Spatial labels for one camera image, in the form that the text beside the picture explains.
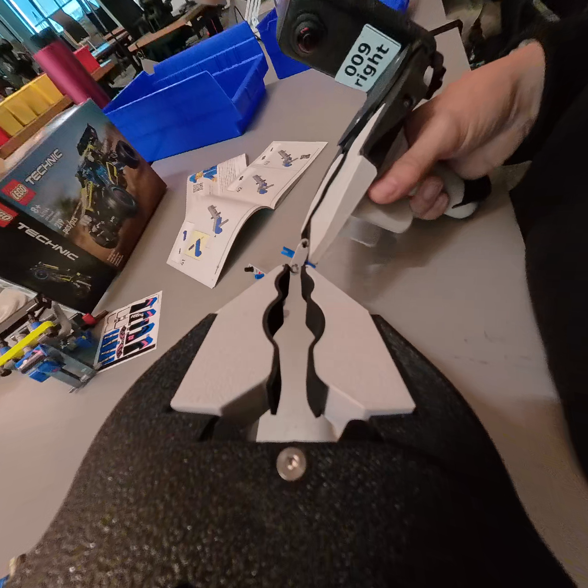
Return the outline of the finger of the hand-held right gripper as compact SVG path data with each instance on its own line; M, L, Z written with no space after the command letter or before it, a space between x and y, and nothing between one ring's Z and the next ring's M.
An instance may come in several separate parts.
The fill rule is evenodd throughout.
M341 152L327 171L305 220L307 260L318 263L377 175L358 150Z
M385 104L381 104L379 107L376 108L376 110L375 110L375 112L373 114L369 115L369 117L368 117L368 119L367 119L366 122L364 122L362 125L358 125L358 127L357 127L357 130L358 130L357 136L355 136L354 138L352 138L349 144L347 144L345 146L340 146L339 151L338 151L336 157L341 152L347 152L350 149L352 149L352 150L358 150L361 154L363 154L366 157L366 155L364 154L364 144L370 138L371 134L373 133L373 129L378 125L379 119L382 117L382 114L383 114L384 111L385 111ZM300 232L300 234L302 236L305 236L305 220L303 222L303 226L302 226L301 232Z

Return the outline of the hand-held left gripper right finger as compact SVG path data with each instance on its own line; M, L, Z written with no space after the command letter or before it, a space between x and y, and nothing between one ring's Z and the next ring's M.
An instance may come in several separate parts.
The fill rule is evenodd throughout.
M313 268L302 269L300 284L313 335L306 371L313 415L340 440L352 422L413 413L415 401L368 310Z

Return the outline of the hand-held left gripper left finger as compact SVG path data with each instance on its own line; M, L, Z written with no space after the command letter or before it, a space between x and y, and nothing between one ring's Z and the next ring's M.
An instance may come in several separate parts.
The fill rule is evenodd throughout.
M171 400L176 412L210 417L210 436L259 439L263 415L275 416L282 392L276 334L282 329L290 267L281 265L213 314Z

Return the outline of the small grey lego connector assembly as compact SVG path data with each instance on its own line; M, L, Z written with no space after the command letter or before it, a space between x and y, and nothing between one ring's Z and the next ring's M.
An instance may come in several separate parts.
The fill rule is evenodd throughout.
M289 258L288 267L290 274L300 274L302 268L310 267L315 269L316 265L309 260L310 241L307 238L300 240L295 249L290 249L286 246L282 247L281 254Z

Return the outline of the person's right forearm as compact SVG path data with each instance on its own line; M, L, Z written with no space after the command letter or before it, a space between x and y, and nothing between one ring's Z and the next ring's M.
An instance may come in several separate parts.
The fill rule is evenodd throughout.
M545 83L537 120L507 161L531 162L510 198L548 368L587 477L587 10L519 40L542 47Z

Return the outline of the lego sticker sheet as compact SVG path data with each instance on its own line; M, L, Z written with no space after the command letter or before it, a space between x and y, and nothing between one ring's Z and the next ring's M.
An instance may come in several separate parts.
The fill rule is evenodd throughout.
M159 291L107 314L98 338L96 371L106 371L156 349L162 296Z

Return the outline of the lego instruction booklet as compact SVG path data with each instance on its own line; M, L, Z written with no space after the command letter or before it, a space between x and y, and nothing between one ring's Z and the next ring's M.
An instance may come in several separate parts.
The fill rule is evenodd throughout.
M327 144L274 141L252 163L243 153L191 174L185 217L167 264L214 288L249 219L275 210Z

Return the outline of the partly built lego vehicle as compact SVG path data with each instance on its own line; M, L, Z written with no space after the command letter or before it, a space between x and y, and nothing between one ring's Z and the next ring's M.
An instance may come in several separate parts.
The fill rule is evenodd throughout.
M53 300L36 295L1 323L1 377L20 373L36 382L53 378L70 390L84 387L96 374L98 316L66 313Z

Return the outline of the lego set box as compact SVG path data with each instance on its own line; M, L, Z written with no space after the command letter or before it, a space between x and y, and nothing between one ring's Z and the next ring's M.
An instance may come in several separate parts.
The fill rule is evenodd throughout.
M94 311L166 191L94 101L69 108L6 160L1 282Z

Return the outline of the person's right hand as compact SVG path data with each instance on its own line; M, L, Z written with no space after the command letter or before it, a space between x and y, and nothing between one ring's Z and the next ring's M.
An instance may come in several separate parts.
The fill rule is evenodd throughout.
M537 41L464 74L406 119L408 150L368 190L387 205L409 197L414 215L433 220L449 210L438 162L474 180L501 166L530 133L540 111L545 53Z

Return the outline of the blue storage bin with tag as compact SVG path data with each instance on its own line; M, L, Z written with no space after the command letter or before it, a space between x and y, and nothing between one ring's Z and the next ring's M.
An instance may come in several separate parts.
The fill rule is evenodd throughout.
M310 70L305 64L292 59L279 48L276 38L277 13L272 9L259 21L257 30L260 39L269 55L278 79L285 79L298 73Z

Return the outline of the white plastic bag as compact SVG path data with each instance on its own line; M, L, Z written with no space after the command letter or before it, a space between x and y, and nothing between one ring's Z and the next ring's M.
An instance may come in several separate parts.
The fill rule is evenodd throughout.
M1 323L28 303L35 294L1 279Z

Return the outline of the maroon cylinder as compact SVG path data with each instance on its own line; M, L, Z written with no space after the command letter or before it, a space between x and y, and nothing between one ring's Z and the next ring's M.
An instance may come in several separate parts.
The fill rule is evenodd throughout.
M45 29L31 37L34 60L55 86L76 105L92 100L104 108L110 97L84 68L70 46L53 30Z

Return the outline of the wooden shelf board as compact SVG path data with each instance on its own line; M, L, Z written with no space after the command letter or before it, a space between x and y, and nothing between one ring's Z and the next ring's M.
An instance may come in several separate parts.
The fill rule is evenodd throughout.
M74 103L69 97L63 96L59 102L49 107L45 112L40 114L31 123L23 127L14 136L10 137L6 143L1 145L1 159L5 160L6 158L8 158L18 148L20 148L24 143L26 143L28 139L33 137L43 127L48 125L48 123L51 120L53 120L56 116L58 116L60 113L62 113L69 107L71 107L73 104Z

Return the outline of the yellow storage bin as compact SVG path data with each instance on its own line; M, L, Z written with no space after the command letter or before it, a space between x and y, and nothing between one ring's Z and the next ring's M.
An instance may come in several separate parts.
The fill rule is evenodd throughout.
M57 104L64 95L46 73L1 100L1 129L11 138L41 114Z

